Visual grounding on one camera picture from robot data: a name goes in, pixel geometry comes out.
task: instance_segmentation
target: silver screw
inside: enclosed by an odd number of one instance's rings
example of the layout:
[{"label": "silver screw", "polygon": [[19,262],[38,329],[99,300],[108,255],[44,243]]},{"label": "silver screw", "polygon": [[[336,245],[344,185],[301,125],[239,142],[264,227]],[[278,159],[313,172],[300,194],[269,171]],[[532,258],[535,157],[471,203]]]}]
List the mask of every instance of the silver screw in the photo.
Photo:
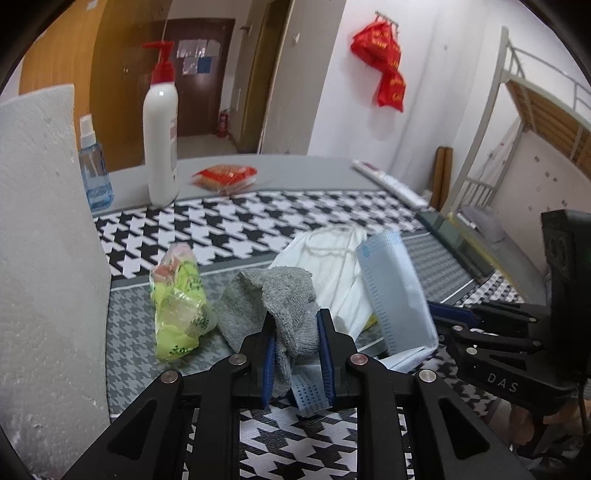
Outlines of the silver screw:
[{"label": "silver screw", "polygon": [[243,353],[235,353],[230,357],[229,362],[232,365],[244,365],[246,363],[246,360],[246,355],[244,355]]},{"label": "silver screw", "polygon": [[368,358],[362,353],[354,353],[351,355],[351,363],[354,365],[365,365],[368,362]]},{"label": "silver screw", "polygon": [[426,383],[433,383],[437,379],[437,374],[432,370],[421,370],[418,377]]},{"label": "silver screw", "polygon": [[175,383],[178,380],[178,372],[176,370],[166,370],[160,375],[160,381],[162,383]]}]

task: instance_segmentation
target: red snack package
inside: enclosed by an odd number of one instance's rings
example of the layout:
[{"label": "red snack package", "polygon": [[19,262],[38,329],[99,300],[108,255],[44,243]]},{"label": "red snack package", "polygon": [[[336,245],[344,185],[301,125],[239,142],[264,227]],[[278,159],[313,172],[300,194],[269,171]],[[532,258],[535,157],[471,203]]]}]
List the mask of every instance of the red snack package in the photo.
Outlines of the red snack package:
[{"label": "red snack package", "polygon": [[257,170],[243,165],[220,164],[193,174],[193,185],[216,193],[231,194],[254,183]]},{"label": "red snack package", "polygon": [[356,34],[351,51],[380,72],[395,74],[398,71],[400,47],[392,35],[392,25],[386,21],[375,21]]},{"label": "red snack package", "polygon": [[396,75],[384,73],[378,90],[378,105],[391,106],[400,112],[404,112],[404,93],[406,92],[406,82],[400,72]]}]

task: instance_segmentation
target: hook rack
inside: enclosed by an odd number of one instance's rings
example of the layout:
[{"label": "hook rack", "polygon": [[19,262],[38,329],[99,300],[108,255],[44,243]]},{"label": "hook rack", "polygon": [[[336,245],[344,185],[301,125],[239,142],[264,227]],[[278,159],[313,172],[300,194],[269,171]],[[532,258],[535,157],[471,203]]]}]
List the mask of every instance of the hook rack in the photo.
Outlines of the hook rack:
[{"label": "hook rack", "polygon": [[390,22],[392,25],[396,25],[396,32],[398,32],[398,27],[399,27],[399,25],[398,25],[398,22],[396,22],[396,21],[392,20],[392,19],[391,19],[389,16],[387,16],[387,15],[384,15],[384,14],[383,14],[381,11],[379,11],[379,10],[376,10],[376,11],[375,11],[375,14],[376,14],[378,17],[381,17],[381,18],[383,18],[384,20],[386,20],[386,21]]}]

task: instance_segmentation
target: power strip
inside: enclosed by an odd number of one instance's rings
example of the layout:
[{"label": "power strip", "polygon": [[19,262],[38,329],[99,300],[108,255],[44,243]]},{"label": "power strip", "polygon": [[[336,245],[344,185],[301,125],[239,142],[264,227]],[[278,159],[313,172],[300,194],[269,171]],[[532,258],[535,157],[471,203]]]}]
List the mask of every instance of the power strip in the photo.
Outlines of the power strip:
[{"label": "power strip", "polygon": [[384,171],[378,170],[371,163],[360,162],[353,160],[353,169],[361,173],[363,176],[369,178],[388,192],[394,195],[398,200],[403,202],[413,210],[422,210],[429,206],[429,202],[421,196],[413,192],[408,186],[400,180],[387,174]]}]

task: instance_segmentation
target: wooden cabinet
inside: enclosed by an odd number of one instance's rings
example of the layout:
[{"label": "wooden cabinet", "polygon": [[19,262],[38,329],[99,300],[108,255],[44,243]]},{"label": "wooden cabinet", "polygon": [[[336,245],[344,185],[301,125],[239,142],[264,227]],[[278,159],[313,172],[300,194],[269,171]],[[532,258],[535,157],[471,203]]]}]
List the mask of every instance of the wooden cabinet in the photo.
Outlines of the wooden cabinet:
[{"label": "wooden cabinet", "polygon": [[74,83],[74,124],[92,113],[109,171],[144,159],[142,106],[171,0],[88,0],[74,4],[25,55],[20,92]]}]

